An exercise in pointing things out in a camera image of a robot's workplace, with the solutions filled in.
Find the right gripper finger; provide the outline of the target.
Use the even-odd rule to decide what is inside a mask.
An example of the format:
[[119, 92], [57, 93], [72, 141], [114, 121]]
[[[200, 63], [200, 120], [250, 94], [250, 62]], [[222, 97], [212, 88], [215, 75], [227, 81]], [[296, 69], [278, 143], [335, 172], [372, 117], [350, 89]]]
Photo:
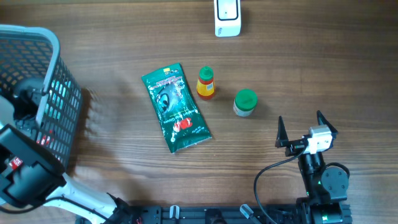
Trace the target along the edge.
[[284, 121], [282, 116], [279, 116], [275, 147], [287, 147], [288, 145], [289, 145], [289, 138], [287, 135], [287, 131], [285, 130]]
[[327, 125], [333, 136], [338, 134], [337, 129], [324, 117], [320, 110], [317, 111], [317, 120], [319, 125]]

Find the green lid white jar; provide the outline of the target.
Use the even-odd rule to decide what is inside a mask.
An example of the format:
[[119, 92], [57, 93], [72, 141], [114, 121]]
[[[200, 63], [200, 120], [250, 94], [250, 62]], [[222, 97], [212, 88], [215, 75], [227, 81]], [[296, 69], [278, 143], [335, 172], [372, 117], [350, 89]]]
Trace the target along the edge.
[[257, 102], [258, 98], [253, 90], [240, 90], [235, 96], [233, 111], [240, 117], [247, 117], [252, 114]]

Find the red sauce bottle green cap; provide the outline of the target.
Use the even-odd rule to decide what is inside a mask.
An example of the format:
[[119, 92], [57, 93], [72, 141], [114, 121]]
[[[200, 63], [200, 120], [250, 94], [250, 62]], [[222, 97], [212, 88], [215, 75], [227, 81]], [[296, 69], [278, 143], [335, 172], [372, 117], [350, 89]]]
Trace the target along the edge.
[[200, 69], [197, 81], [197, 94], [203, 100], [210, 100], [215, 96], [214, 72], [209, 66]]

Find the green 3M gloves packet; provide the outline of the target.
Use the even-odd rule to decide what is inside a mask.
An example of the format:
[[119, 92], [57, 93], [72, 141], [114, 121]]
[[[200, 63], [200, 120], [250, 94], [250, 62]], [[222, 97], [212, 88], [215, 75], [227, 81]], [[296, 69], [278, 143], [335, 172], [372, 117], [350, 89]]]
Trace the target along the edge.
[[171, 153], [212, 138], [179, 63], [155, 70], [141, 79]]

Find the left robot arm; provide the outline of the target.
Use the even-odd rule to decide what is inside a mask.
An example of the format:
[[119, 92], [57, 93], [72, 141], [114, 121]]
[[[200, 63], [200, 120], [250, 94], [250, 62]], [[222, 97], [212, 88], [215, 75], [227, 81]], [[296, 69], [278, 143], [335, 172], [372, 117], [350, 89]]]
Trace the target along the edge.
[[133, 223], [134, 213], [120, 198], [91, 190], [71, 179], [60, 161], [13, 125], [14, 105], [1, 97], [1, 207], [22, 214], [41, 206], [78, 215], [78, 223]]

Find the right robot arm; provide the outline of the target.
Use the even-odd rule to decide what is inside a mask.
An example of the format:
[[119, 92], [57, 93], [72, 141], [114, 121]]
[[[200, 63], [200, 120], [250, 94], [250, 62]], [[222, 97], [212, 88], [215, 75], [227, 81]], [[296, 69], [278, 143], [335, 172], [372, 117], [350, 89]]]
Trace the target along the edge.
[[282, 117], [278, 120], [275, 146], [285, 148], [287, 157], [298, 159], [307, 196], [298, 198], [295, 204], [295, 223], [344, 224], [352, 223], [352, 214], [347, 200], [349, 169], [338, 163], [327, 164], [323, 153], [333, 147], [337, 129], [317, 111], [316, 126], [298, 140], [290, 140]]

